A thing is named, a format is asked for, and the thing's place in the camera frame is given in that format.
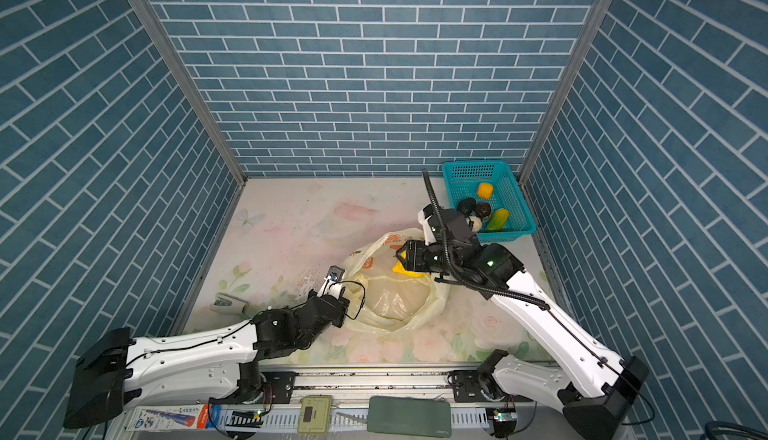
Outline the yellow translucent plastic bag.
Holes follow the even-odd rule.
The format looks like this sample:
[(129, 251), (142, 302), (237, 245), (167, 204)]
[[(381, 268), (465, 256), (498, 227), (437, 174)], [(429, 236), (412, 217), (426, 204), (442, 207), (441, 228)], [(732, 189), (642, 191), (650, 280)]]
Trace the yellow translucent plastic bag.
[(350, 329), (402, 333), (426, 325), (443, 312), (450, 286), (435, 282), (429, 273), (406, 273), (396, 258), (406, 241), (422, 238), (423, 232), (416, 228), (389, 232), (344, 260)]

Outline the black fruit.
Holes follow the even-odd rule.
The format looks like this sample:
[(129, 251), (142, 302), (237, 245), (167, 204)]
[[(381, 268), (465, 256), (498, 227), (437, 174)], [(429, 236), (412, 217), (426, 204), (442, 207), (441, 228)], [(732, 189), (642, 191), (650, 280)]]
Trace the black fruit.
[(456, 210), (467, 217), (473, 216), (476, 204), (477, 201), (474, 198), (466, 198), (457, 204)]

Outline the dark brown fruit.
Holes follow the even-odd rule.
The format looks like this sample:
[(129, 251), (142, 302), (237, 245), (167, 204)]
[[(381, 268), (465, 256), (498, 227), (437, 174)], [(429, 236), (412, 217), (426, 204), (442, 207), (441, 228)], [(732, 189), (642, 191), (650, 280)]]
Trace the dark brown fruit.
[(480, 219), (486, 219), (492, 215), (492, 207), (488, 203), (480, 202), (475, 205), (474, 214)]

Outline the green fruit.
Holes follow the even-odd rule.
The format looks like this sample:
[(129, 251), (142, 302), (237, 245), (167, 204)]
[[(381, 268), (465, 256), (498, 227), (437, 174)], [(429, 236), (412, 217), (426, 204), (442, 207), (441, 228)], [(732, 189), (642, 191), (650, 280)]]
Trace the green fruit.
[(502, 231), (509, 219), (509, 216), (509, 211), (506, 209), (495, 210), (485, 223), (484, 230), (491, 233)]

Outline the yellow lemon fruit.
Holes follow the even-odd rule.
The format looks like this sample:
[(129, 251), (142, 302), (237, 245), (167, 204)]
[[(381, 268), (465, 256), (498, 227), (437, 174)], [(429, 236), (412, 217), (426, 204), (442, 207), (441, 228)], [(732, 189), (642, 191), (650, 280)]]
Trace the yellow lemon fruit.
[(489, 200), (494, 192), (494, 187), (490, 183), (481, 183), (478, 185), (476, 195), (479, 199)]

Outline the yellow round fruit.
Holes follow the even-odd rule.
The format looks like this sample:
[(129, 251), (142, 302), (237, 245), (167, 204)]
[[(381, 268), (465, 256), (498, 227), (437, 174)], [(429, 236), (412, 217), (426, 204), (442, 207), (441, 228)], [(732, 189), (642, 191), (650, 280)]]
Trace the yellow round fruit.
[(413, 271), (406, 270), (400, 261), (397, 261), (395, 263), (394, 267), (392, 268), (392, 271), (395, 274), (407, 276), (410, 278), (420, 278), (420, 277), (426, 276), (425, 272), (413, 272)]

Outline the beige pear fruit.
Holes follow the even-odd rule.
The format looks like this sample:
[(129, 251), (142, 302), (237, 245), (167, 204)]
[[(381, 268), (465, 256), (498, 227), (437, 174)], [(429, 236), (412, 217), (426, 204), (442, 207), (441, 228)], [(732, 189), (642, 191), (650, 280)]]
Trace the beige pear fruit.
[(473, 233), (478, 233), (481, 231), (483, 222), (480, 218), (475, 216), (470, 216), (468, 218), (468, 222), (469, 222), (470, 229)]

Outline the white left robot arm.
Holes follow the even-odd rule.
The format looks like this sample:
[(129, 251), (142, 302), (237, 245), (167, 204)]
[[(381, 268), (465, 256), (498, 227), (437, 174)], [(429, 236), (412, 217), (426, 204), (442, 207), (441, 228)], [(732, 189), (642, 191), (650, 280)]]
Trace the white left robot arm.
[(96, 426), (138, 406), (256, 400), (263, 390), (259, 362), (306, 350), (329, 327), (341, 327), (350, 305), (343, 293), (311, 292), (296, 307), (194, 334), (148, 338), (111, 330), (77, 360), (63, 426)]

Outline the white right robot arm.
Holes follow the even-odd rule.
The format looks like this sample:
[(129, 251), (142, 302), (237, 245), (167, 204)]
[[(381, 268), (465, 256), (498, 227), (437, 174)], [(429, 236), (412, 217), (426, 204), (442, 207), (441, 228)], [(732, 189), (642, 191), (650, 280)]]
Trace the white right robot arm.
[(640, 396), (648, 367), (622, 358), (580, 327), (506, 247), (480, 243), (469, 219), (433, 205), (418, 214), (424, 237), (397, 250), (408, 272), (477, 292), (511, 316), (554, 359), (552, 367), (495, 350), (477, 370), (491, 397), (523, 396), (561, 412), (584, 439), (614, 439)]

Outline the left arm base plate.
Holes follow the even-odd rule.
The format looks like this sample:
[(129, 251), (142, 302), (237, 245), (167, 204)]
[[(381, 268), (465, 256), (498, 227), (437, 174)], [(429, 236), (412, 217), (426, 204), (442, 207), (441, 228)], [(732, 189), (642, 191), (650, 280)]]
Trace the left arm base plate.
[(221, 398), (210, 397), (213, 405), (289, 404), (297, 374), (292, 371), (246, 375), (236, 381), (235, 390)]

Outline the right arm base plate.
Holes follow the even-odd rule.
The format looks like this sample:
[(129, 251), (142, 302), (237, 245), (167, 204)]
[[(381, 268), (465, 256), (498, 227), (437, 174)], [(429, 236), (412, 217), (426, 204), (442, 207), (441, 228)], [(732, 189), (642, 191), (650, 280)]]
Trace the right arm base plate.
[(446, 380), (455, 403), (531, 402), (525, 396), (503, 392), (488, 374), (481, 374), (477, 370), (452, 370)]

